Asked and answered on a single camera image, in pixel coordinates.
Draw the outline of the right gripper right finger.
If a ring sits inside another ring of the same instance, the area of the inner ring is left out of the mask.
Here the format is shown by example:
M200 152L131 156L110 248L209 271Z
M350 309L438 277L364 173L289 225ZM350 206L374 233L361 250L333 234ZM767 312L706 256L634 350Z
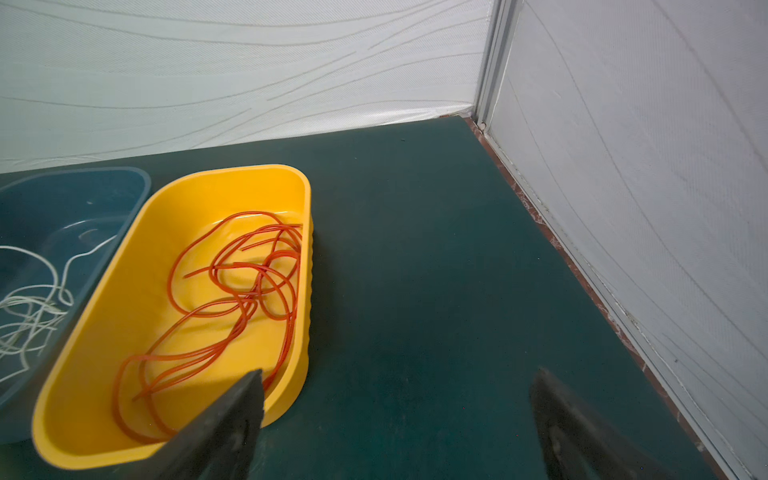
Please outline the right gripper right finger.
M529 400L550 479L670 479L549 370L540 368Z

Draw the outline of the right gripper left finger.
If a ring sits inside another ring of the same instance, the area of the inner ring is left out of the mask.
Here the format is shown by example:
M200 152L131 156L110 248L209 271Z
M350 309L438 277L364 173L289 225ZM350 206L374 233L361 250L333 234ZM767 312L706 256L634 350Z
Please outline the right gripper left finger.
M262 371L244 375L127 479L245 479L264 418Z

